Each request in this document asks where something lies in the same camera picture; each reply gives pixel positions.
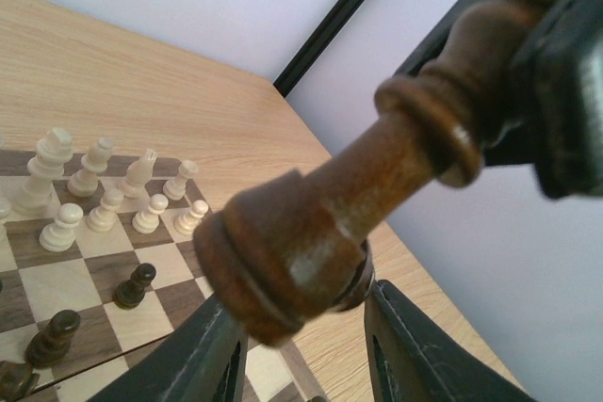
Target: light square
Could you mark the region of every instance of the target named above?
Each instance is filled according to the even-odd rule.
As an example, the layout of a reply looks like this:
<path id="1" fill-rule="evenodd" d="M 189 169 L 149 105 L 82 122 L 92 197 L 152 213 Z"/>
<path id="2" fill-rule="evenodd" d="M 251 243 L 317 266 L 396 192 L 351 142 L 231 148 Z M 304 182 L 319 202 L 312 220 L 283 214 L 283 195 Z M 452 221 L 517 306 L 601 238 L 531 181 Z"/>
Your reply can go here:
<path id="1" fill-rule="evenodd" d="M 25 362 L 25 350 L 36 333 L 38 333 L 36 324 L 0 333 L 0 362 Z M 40 374 L 37 386 L 45 385 L 55 379 L 50 369 L 36 369 L 35 372 Z"/>
<path id="2" fill-rule="evenodd" d="M 108 177 L 108 176 L 105 176 L 105 177 L 101 176 L 99 178 L 99 180 L 101 181 L 101 184 L 105 188 L 105 191 L 108 191 L 110 188 L 118 188 L 118 184 L 120 183 L 121 179 L 122 178 L 114 178 L 114 177 Z M 144 190 L 143 194 L 138 198 L 132 199 L 132 198 L 123 197 L 123 203 L 120 206 L 120 208 L 117 210 L 117 212 L 123 213 L 123 212 L 141 211 L 142 209 L 147 207 L 150 199 L 151 199 L 151 197 L 149 197 L 149 194 L 147 193 L 146 190 Z"/>
<path id="3" fill-rule="evenodd" d="M 180 209 L 168 209 L 163 214 L 160 215 L 163 220 L 163 224 L 166 225 L 168 232 L 170 233 L 171 238 L 174 242 L 187 242 L 192 238 L 191 235 L 183 235 L 176 231 L 176 228 L 173 226 L 173 222 L 176 218 L 184 213 L 188 212 L 188 208 L 180 208 Z"/>
<path id="4" fill-rule="evenodd" d="M 269 402 L 293 381 L 279 351 L 262 345 L 247 354 L 245 375 L 260 402 Z"/>
<path id="5" fill-rule="evenodd" d="M 82 218 L 75 229 L 75 240 L 82 256 L 85 258 L 106 256 L 134 249 L 118 218 L 116 218 L 113 228 L 107 233 L 92 231 L 86 224 L 86 219 Z"/>
<path id="6" fill-rule="evenodd" d="M 128 370 L 124 357 L 93 367 L 57 385 L 60 402 L 82 402 L 90 399 Z"/>
<path id="7" fill-rule="evenodd" d="M 17 263 L 12 255 L 12 248 L 7 237 L 0 238 L 0 272 L 16 270 Z"/>
<path id="8" fill-rule="evenodd" d="M 28 176 L 3 176 L 2 178 L 0 178 L 0 193 L 4 193 L 4 196 L 7 197 L 8 200 L 14 205 L 13 198 L 21 184 L 24 183 L 27 178 Z M 10 213 L 10 215 L 8 216 L 7 221 L 32 220 L 36 218 L 54 218 L 55 214 L 60 208 L 60 201 L 58 200 L 57 192 L 55 191 L 53 185 L 51 185 L 50 189 L 52 199 L 43 213 L 37 216 L 24 216 L 13 209 L 12 213 Z"/>
<path id="9" fill-rule="evenodd" d="M 81 311 L 101 304 L 83 259 L 19 270 L 36 322 L 61 310 Z"/>
<path id="10" fill-rule="evenodd" d="M 173 331 L 170 319 L 155 292 L 146 294 L 133 310 L 123 310 L 107 303 L 105 312 L 123 351 L 144 346 Z"/>
<path id="11" fill-rule="evenodd" d="M 205 299 L 210 298 L 214 293 L 214 289 L 209 285 L 209 281 L 206 277 L 195 278 L 195 282 L 199 285 L 199 289 L 201 289 Z"/>
<path id="12" fill-rule="evenodd" d="M 136 255 L 141 263 L 152 264 L 157 269 L 157 276 L 151 283 L 154 289 L 193 279 L 185 258 L 175 244 L 137 249 Z"/>

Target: wood grain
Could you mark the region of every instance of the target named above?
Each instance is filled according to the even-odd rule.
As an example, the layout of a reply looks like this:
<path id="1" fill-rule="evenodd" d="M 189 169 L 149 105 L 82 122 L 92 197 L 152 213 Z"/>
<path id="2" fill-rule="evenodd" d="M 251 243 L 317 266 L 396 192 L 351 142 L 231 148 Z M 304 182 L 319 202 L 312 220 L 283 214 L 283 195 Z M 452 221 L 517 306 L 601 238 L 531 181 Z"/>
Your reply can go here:
<path id="1" fill-rule="evenodd" d="M 196 162 L 195 181 L 214 209 L 329 158 L 269 81 L 41 0 L 0 0 L 0 100 L 7 148 L 31 150 L 55 126 L 73 135 L 78 152 L 107 136 L 116 154 L 151 147 Z M 388 226 L 370 239 L 378 278 L 510 375 Z M 372 400 L 362 315 L 325 316 L 296 338 L 333 401 Z"/>

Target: wooden chess pawn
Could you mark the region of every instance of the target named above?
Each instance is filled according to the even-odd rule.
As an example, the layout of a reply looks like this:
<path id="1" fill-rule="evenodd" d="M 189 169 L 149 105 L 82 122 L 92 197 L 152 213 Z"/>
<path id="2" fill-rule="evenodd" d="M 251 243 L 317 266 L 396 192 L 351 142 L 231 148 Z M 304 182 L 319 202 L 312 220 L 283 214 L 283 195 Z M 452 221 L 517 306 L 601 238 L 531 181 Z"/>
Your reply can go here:
<path id="1" fill-rule="evenodd" d="M 182 235 L 192 235 L 201 219 L 207 214 L 209 206 L 203 200 L 196 200 L 181 216 L 173 222 L 173 227 Z"/>
<path id="2" fill-rule="evenodd" d="M 147 150 L 139 160 L 130 164 L 119 183 L 119 189 L 126 198 L 138 198 L 144 193 L 144 186 L 153 177 L 153 166 L 156 160 L 157 153 Z"/>
<path id="3" fill-rule="evenodd" d="M 178 175 L 163 184 L 163 193 L 170 200 L 181 200 L 187 190 L 187 180 L 197 174 L 198 171 L 197 164 L 190 160 L 183 160 L 178 168 Z"/>
<path id="4" fill-rule="evenodd" d="M 13 402 L 30 395 L 39 379 L 29 363 L 0 362 L 0 400 Z"/>
<path id="5" fill-rule="evenodd" d="M 150 234 L 159 226 L 159 215 L 168 207 L 165 195 L 157 193 L 151 197 L 149 205 L 137 212 L 132 219 L 132 226 L 141 234 Z"/>
<path id="6" fill-rule="evenodd" d="M 0 196 L 0 242 L 7 237 L 7 228 L 4 226 L 5 220 L 12 212 L 10 201 Z"/>
<path id="7" fill-rule="evenodd" d="M 103 194 L 101 205 L 92 209 L 86 217 L 86 225 L 97 233 L 106 233 L 117 221 L 115 213 L 123 202 L 123 193 L 119 188 L 111 188 Z"/>
<path id="8" fill-rule="evenodd" d="M 90 197 L 98 188 L 98 173 L 106 170 L 107 161 L 113 154 L 113 140 L 101 137 L 82 156 L 82 169 L 74 173 L 67 189 L 76 197 Z"/>
<path id="9" fill-rule="evenodd" d="M 130 279 L 117 286 L 113 293 L 113 301 L 125 310 L 139 306 L 144 299 L 144 291 L 155 278 L 157 271 L 152 264 L 143 263 L 136 267 Z"/>
<path id="10" fill-rule="evenodd" d="M 55 221 L 41 230 L 40 245 L 54 252 L 69 249 L 75 240 L 75 228 L 83 216 L 84 211 L 77 204 L 68 202 L 60 206 Z"/>
<path id="11" fill-rule="evenodd" d="M 72 345 L 72 339 L 80 325 L 80 316 L 72 310 L 56 313 L 44 330 L 36 334 L 27 350 L 25 359 L 34 367 L 50 367 L 60 361 Z"/>

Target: chessboard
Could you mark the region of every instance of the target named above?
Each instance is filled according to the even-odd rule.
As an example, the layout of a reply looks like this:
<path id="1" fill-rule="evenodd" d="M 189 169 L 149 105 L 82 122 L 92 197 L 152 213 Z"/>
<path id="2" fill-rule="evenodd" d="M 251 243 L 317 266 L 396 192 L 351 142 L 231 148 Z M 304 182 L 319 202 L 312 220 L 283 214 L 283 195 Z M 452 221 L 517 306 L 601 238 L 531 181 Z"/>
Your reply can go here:
<path id="1" fill-rule="evenodd" d="M 29 175 L 27 161 L 34 156 L 0 150 L 0 194 L 10 200 Z M 132 227 L 136 212 L 177 174 L 180 161 L 174 158 L 157 158 L 145 193 L 124 200 L 117 211 L 119 221 L 108 233 L 95 233 L 81 221 L 68 250 L 50 252 L 40 245 L 41 231 L 53 222 L 60 205 L 76 203 L 89 214 L 138 159 L 112 155 L 96 192 L 82 199 L 67 189 L 69 177 L 81 169 L 81 157 L 74 154 L 64 175 L 53 181 L 46 212 L 27 217 L 13 211 L 5 223 L 7 238 L 0 242 L 0 361 L 24 362 L 29 341 L 57 312 L 70 309 L 81 317 L 68 354 L 50 368 L 35 370 L 40 380 L 24 400 L 88 399 L 143 360 L 212 294 L 190 237 L 173 227 L 193 202 L 204 200 L 193 180 L 187 181 L 183 199 L 169 201 L 153 233 Z M 120 309 L 112 293 L 141 263 L 152 264 L 156 277 L 137 308 Z M 249 341 L 245 402 L 302 402 L 320 394 L 324 395 L 293 343 L 276 350 Z"/>

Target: chess piece base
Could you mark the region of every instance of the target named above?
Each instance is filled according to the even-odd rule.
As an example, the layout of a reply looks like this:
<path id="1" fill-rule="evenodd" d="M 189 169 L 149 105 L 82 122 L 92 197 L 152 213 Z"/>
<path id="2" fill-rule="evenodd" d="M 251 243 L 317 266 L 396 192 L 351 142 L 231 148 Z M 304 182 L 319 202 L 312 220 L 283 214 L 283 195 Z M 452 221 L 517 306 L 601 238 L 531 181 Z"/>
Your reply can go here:
<path id="1" fill-rule="evenodd" d="M 67 342 L 63 347 L 59 349 L 47 350 L 44 347 L 42 340 L 42 331 L 33 337 L 27 349 L 25 350 L 25 358 L 30 362 L 36 369 L 44 369 L 47 367 L 60 362 L 69 349 L 71 348 L 71 341 Z"/>

